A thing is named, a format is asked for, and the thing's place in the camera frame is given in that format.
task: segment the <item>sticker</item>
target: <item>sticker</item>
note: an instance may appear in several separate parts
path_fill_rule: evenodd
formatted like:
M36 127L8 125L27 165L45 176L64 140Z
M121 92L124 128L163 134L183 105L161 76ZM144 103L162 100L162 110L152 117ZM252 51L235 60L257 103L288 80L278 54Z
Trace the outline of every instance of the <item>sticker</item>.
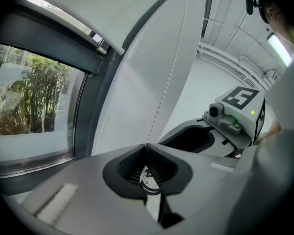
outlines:
M257 90L237 87L234 91L222 99L222 101L242 110L258 93L259 91Z
M256 121L254 143L256 142L256 140L260 134L260 131L263 128L264 122L265 122L265 109L266 109L266 106L265 106L265 101L264 101L263 106L261 107L261 110L260 110L260 114L259 114L257 121Z

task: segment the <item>window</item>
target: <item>window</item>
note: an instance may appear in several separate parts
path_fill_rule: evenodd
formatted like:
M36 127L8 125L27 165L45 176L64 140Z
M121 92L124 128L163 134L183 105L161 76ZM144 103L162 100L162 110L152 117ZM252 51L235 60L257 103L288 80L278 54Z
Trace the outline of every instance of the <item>window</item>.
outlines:
M87 35L92 31L86 25L81 23L79 20L75 19L74 17L70 16L68 13L64 12L63 10L57 8L56 6L44 1L44 0L26 0L32 2L40 7L45 8L46 10L52 12L53 14L57 15L58 17L62 18L63 20L69 22L79 30L83 31Z
M66 161L84 73L0 45L0 176Z

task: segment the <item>fluorescent light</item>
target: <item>fluorescent light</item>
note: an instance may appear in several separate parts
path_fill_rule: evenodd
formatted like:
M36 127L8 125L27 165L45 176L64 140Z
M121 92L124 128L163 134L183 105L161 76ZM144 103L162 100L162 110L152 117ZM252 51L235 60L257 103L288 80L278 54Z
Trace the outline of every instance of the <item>fluorescent light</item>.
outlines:
M281 41L277 38L277 36L272 33L267 37L267 40L269 44L271 44L271 46L279 54L285 65L289 66L292 61L291 56L284 47L284 45L281 43Z

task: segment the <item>person's hand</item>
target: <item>person's hand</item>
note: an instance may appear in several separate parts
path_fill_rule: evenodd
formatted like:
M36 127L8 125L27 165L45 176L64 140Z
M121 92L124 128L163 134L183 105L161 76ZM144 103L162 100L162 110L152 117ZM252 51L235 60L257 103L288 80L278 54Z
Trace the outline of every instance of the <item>person's hand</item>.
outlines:
M271 132L271 131L259 134L259 136L255 142L255 145L261 144L266 138L270 137L273 134L274 134L274 132Z
M278 120L277 119L274 119L273 122L272 122L272 125L271 125L271 127L269 129L269 131L268 132L261 133L258 136L258 138L257 138L257 140L255 142L255 145L261 144L261 142L263 140L265 140L266 138L272 136L275 133L279 133L280 131L281 131L281 126L280 126Z

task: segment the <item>black bin opening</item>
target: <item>black bin opening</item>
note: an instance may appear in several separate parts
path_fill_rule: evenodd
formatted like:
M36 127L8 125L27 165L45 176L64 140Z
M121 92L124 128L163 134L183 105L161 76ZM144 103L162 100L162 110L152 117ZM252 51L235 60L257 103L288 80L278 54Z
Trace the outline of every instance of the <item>black bin opening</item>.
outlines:
M213 134L210 133L212 129L213 127L199 125L188 126L160 144L178 150L199 153L215 142Z

